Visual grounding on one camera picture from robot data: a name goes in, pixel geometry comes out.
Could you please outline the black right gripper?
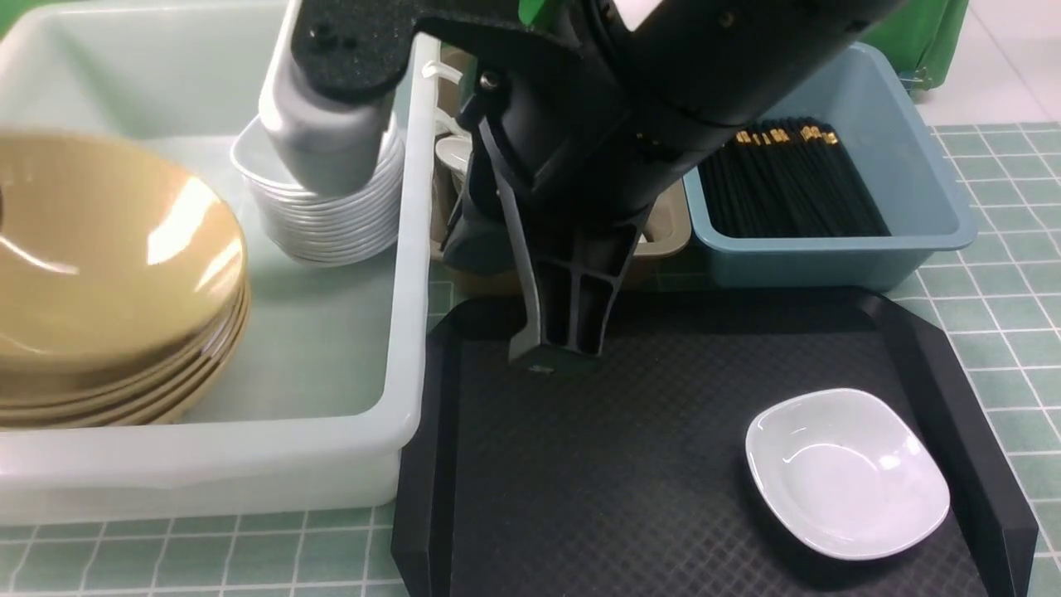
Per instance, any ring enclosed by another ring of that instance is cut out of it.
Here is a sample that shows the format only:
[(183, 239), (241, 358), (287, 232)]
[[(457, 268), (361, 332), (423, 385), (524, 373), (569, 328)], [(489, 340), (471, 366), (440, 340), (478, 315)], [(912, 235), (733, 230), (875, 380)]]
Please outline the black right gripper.
[(660, 194), (686, 154), (621, 115), (588, 137), (525, 80), (479, 75), (458, 122), (472, 136), (443, 263), (518, 276), (526, 324), (508, 357), (539, 371), (599, 357), (610, 311)]

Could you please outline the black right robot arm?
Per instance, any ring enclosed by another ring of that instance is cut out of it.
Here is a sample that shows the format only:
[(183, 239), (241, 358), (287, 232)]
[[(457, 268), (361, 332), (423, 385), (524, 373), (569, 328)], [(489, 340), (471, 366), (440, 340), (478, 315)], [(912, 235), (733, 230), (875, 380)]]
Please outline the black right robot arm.
[(518, 273), (509, 359), (601, 355), (661, 193), (899, 10), (898, 1), (303, 1), (296, 75), (344, 107), (383, 100), (419, 34), (474, 58), (456, 120), (472, 155), (448, 267)]

